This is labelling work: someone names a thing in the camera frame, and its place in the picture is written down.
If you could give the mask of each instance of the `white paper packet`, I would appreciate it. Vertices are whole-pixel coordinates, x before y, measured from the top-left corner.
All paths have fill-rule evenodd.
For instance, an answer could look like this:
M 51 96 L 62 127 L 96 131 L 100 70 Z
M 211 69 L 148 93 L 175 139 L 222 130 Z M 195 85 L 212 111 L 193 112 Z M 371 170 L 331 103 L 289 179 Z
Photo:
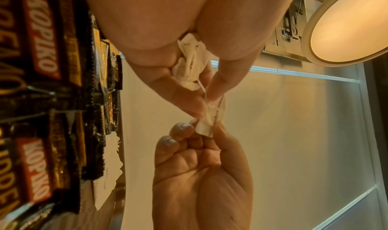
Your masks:
M 198 41 L 193 34 L 188 33 L 178 41 L 184 57 L 172 68 L 172 75 L 185 88 L 195 91 L 202 86 L 199 84 L 199 75 L 209 63 L 211 53 L 206 50 L 203 42 Z M 207 101 L 205 97 L 205 115 L 199 120 L 195 131 L 200 135 L 213 136 L 213 126 L 217 121 L 223 121 L 225 115 L 225 95 L 214 103 Z

